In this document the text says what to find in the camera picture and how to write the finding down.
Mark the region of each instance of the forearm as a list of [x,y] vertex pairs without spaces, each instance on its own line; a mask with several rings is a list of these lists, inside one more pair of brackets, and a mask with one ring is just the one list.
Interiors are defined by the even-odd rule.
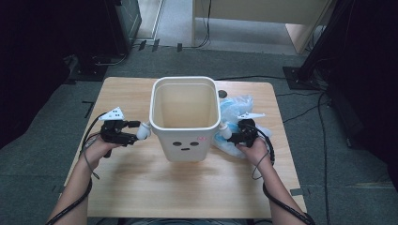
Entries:
[[[258,170],[262,174],[264,184],[271,196],[304,215],[282,183],[279,175],[273,168],[269,157],[264,158],[264,160],[260,163]],[[289,212],[282,209],[275,202],[269,201],[269,206],[271,208],[273,224],[304,224]]]
[[[58,200],[53,212],[51,213],[49,220],[84,195],[88,187],[90,177],[91,171],[89,170],[86,162],[80,158],[76,163],[69,178],[68,184]],[[88,205],[87,198],[85,198],[69,213],[61,217],[56,224],[86,224]]]

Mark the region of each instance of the table surface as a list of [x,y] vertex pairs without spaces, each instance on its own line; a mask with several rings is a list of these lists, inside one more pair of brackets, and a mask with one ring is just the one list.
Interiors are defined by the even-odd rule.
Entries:
[[[156,79],[108,78],[87,128],[101,113],[120,107],[126,120],[146,122]],[[272,132],[275,169],[288,190],[300,188],[278,103],[270,83],[216,82],[228,98],[251,95],[253,113],[267,116],[255,122]],[[99,121],[92,132],[100,130]],[[124,129],[136,133],[136,128]],[[76,163],[79,150],[72,163]],[[88,216],[106,218],[270,218],[262,179],[252,180],[253,165],[212,146],[200,162],[170,162],[156,135],[115,149],[96,169]],[[302,195],[294,196],[306,211]]]

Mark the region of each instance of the black cable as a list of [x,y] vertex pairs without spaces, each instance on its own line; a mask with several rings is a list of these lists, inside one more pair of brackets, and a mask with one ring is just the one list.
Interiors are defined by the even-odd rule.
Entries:
[[274,203],[278,204],[282,209],[286,210],[291,215],[293,215],[294,217],[296,217],[299,220],[301,220],[303,223],[308,224],[308,225],[314,225],[315,224],[314,220],[308,214],[305,213],[306,217],[303,216],[301,213],[296,211],[294,208],[292,208],[289,205],[279,201],[278,199],[273,197],[271,194],[269,194],[265,183],[263,183],[263,192],[271,201],[273,201]]
[[64,215],[66,215],[68,212],[70,212],[72,209],[74,209],[77,205],[83,202],[83,200],[88,196],[88,194],[91,191],[91,188],[93,187],[93,181],[90,178],[90,182],[88,183],[87,189],[85,190],[85,193],[80,197],[76,202],[72,203],[70,206],[62,210],[60,213],[55,215],[52,219],[50,219],[46,225],[52,225],[55,224],[56,221],[58,221],[60,218],[62,218]]
[[[346,29],[345,29],[344,46],[343,46],[341,55],[343,55],[344,52],[345,52],[345,47],[346,47],[347,40],[348,40],[349,26],[350,26],[350,24],[351,24],[352,11],[354,10],[355,2],[356,2],[356,0],[353,0],[353,3],[352,3],[352,5],[351,5],[351,9],[350,9],[350,12],[349,12],[347,27],[346,27]],[[318,63],[320,63],[320,62],[329,61],[329,60],[331,60],[331,59],[337,59],[338,57],[340,57],[340,56],[339,56],[339,55],[336,55],[336,56],[329,57],[329,58],[319,59],[319,60],[317,60],[316,62],[313,63],[313,65],[310,67],[309,71],[310,71],[310,72],[313,71],[313,69],[316,67],[316,65],[317,65]]]
[[321,106],[321,98],[324,96],[325,93],[319,96],[318,99],[318,113],[319,119],[321,121],[322,126],[322,133],[323,133],[323,142],[324,142],[324,190],[325,190],[325,207],[326,207],[326,220],[328,225],[330,225],[330,217],[329,217],[329,194],[328,194],[328,146],[326,143],[326,131],[325,131],[325,124],[323,122],[322,113],[320,110]]
[[94,64],[94,65],[99,66],[99,67],[101,67],[101,66],[116,66],[116,65],[120,64],[121,62],[123,62],[123,61],[126,59],[126,57],[127,57],[127,55],[124,54],[124,55],[123,55],[123,58],[120,59],[119,61],[115,62],[115,63],[105,63],[105,64],[96,63],[96,64]]
[[315,108],[317,108],[317,107],[319,107],[319,105],[313,106],[312,108],[308,109],[306,112],[303,112],[302,114],[299,114],[299,115],[296,115],[296,116],[294,116],[294,117],[292,117],[292,118],[286,119],[286,120],[283,121],[283,123],[286,123],[286,122],[288,122],[288,121],[290,121],[290,120],[297,119],[297,118],[301,117],[302,115],[306,114],[307,112],[309,112],[309,111],[311,111],[311,110],[313,110],[313,109],[315,109]]
[[190,49],[202,48],[202,47],[204,47],[204,46],[207,44],[207,42],[210,40],[210,26],[208,25],[208,22],[210,21],[210,12],[211,12],[211,0],[210,0],[210,2],[208,3],[207,26],[206,26],[207,33],[206,33],[205,39],[202,41],[202,43],[201,43],[199,46],[196,46],[196,47],[187,47],[187,48],[190,48]]
[[275,152],[274,152],[274,149],[273,149],[273,146],[272,146],[272,143],[271,143],[271,140],[269,139],[269,137],[263,131],[261,131],[261,129],[259,129],[259,128],[255,127],[255,126],[248,125],[248,124],[245,124],[245,126],[249,127],[249,128],[253,128],[253,129],[257,130],[258,132],[260,132],[261,135],[263,135],[266,144],[268,144],[269,156],[270,156],[271,163],[273,165],[275,163]]
[[[86,132],[85,135],[84,135],[83,142],[82,142],[82,147],[81,147],[81,151],[80,151],[80,154],[81,154],[81,153],[84,154],[84,158],[85,158],[85,161],[87,162],[88,168],[90,169],[90,171],[94,174],[94,176],[95,176],[97,179],[100,179],[100,177],[94,172],[94,170],[92,169],[90,163],[88,162],[87,157],[86,157],[86,155],[85,155],[84,146],[85,146],[85,144],[87,143],[87,137],[88,137],[88,134],[91,132],[91,129],[92,129],[93,126],[97,123],[97,121],[99,120],[99,118],[100,118],[101,116],[103,116],[104,114],[106,114],[106,112],[105,112],[105,113],[102,113],[102,114],[99,115],[99,116],[97,116],[97,118],[95,118],[94,121],[91,123],[90,127],[88,128],[87,132]],[[63,216],[66,215],[68,212],[70,212],[73,208],[75,208],[77,205],[79,205],[79,204],[88,196],[88,194],[90,193],[92,187],[93,187],[93,182],[92,182],[92,180],[91,180],[91,178],[90,178],[90,182],[88,183],[88,187],[87,187],[87,189],[85,190],[85,193],[82,195],[82,197],[80,197],[76,202],[72,203],[70,206],[68,206],[67,208],[65,208],[64,210],[62,210],[62,211],[61,211],[60,213],[58,213],[55,217],[53,217],[52,219],[50,219],[50,221],[48,221],[48,222],[46,223],[46,225],[55,224],[55,222],[56,222],[57,220],[59,220],[61,217],[63,217]]]
[[263,161],[263,159],[264,159],[266,156],[268,156],[268,154],[269,154],[269,151],[267,150],[267,152],[260,158],[260,160],[259,160],[259,161],[257,162],[257,164],[255,165],[254,170],[253,170],[253,172],[252,172],[252,179],[253,179],[253,180],[258,180],[258,179],[260,179],[260,178],[263,177],[262,175],[260,175],[260,176],[258,176],[258,177],[254,177],[254,173],[255,173],[255,171],[257,171],[257,169],[258,169],[258,165],[260,165],[260,163]]
[[310,41],[308,41],[307,44],[307,48],[305,48],[306,51],[311,52],[314,47],[315,47],[315,43],[319,40],[319,38],[322,36],[323,32],[325,30],[325,25],[322,26],[321,30],[319,31],[319,34],[317,35],[317,37],[315,37],[315,34],[313,33],[313,37],[311,38]]
[[100,114],[99,116],[97,116],[97,117],[94,119],[94,121],[91,123],[90,127],[88,128],[87,132],[86,132],[85,135],[84,135],[83,142],[82,142],[82,147],[81,147],[81,150],[80,150],[80,154],[83,153],[84,159],[85,159],[85,162],[87,162],[88,168],[89,168],[90,171],[93,173],[93,175],[94,175],[97,179],[99,179],[99,180],[100,180],[100,177],[94,172],[93,168],[91,167],[90,163],[88,162],[87,156],[85,155],[84,146],[85,146],[85,144],[87,143],[87,137],[88,137],[88,134],[91,132],[91,129],[92,129],[93,126],[97,123],[97,121],[100,119],[100,117],[103,116],[104,114],[106,114],[106,112],[104,112],[104,113]]
[[[134,44],[132,48],[135,48],[135,47],[137,47],[137,46],[141,46],[141,44]],[[153,47],[153,46],[155,46],[155,45],[153,45],[153,44],[145,44],[145,46],[151,46],[151,47]],[[160,49],[161,49],[161,48],[176,48],[176,46],[158,45],[158,48],[160,48]]]

